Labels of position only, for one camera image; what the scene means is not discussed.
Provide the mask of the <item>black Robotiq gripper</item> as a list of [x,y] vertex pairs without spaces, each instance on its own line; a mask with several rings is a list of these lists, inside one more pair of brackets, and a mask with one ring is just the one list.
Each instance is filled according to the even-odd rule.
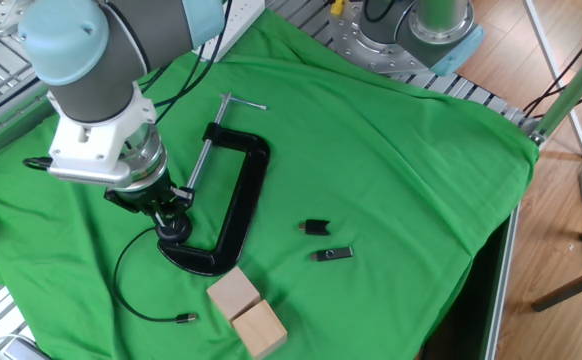
[[193,189],[173,185],[169,171],[165,170],[155,182],[140,190],[107,189],[104,198],[129,212],[149,216],[157,226],[164,226],[184,217],[195,197]]

